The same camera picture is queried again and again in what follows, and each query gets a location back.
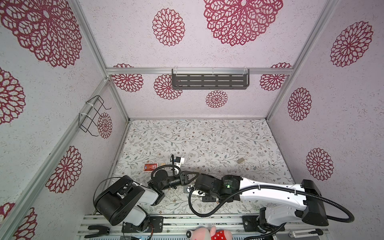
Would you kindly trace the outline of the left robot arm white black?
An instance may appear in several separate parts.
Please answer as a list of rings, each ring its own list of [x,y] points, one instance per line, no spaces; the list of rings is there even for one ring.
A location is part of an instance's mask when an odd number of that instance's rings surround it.
[[[182,171],[177,166],[164,165],[151,172],[147,187],[124,175],[94,196],[93,204],[112,226],[126,223],[143,232],[150,225],[150,215],[139,204],[156,206],[165,197],[164,190],[188,186],[199,175],[197,172]]]

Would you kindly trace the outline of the red card box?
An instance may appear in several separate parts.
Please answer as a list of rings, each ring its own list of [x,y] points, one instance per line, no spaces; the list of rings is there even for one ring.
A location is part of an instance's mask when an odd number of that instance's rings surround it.
[[[152,172],[158,167],[158,164],[144,164],[143,172]]]

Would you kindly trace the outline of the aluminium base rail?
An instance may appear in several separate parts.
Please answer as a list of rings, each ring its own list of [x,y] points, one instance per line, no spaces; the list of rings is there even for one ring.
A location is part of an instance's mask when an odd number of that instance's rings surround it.
[[[211,228],[216,226],[218,230],[229,230],[235,240],[242,240],[248,236],[256,236],[258,233],[247,233],[240,214],[217,214],[209,218],[198,218],[193,215],[163,215],[163,223],[161,224],[162,232],[154,233],[153,240],[185,240],[188,230],[205,227]],[[96,230],[89,230],[92,225],[106,226],[110,229],[110,234],[97,237],[97,240],[123,240],[134,236],[139,239],[147,239],[148,233],[122,233],[123,225],[111,226],[108,221],[101,215],[86,215],[81,222],[80,228],[75,235],[76,240],[83,240],[86,235],[96,233]]]

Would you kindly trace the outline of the pink plush toy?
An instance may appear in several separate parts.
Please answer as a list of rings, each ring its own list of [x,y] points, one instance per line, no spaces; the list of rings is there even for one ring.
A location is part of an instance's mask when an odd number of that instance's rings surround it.
[[[198,228],[196,230],[188,230],[186,237],[189,240],[232,240],[233,235],[227,230],[218,230],[216,226],[208,228]]]

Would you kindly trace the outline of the dark metal wall shelf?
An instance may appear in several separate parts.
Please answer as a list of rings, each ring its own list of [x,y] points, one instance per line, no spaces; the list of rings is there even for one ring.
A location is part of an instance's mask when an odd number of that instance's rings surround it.
[[[250,75],[179,74],[172,69],[171,83],[174,90],[246,90],[250,85]]]

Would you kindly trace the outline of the beige battery cover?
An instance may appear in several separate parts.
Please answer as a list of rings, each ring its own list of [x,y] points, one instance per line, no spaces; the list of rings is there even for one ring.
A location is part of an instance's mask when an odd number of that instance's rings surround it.
[[[240,159],[237,160],[237,163],[238,163],[238,164],[242,164],[244,161],[245,161],[244,158],[240,158]]]

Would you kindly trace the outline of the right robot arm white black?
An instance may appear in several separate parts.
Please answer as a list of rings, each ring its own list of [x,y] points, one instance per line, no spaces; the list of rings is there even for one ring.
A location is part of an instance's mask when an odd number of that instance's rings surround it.
[[[276,204],[276,207],[260,210],[259,225],[262,228],[299,221],[319,227],[329,225],[323,202],[299,194],[302,191],[320,197],[321,192],[313,181],[303,180],[301,184],[295,185],[268,184],[267,189],[262,188],[265,184],[234,175],[217,179],[201,174],[195,181],[194,189],[218,199],[221,203],[231,194],[243,191],[231,197],[229,202],[260,200]]]

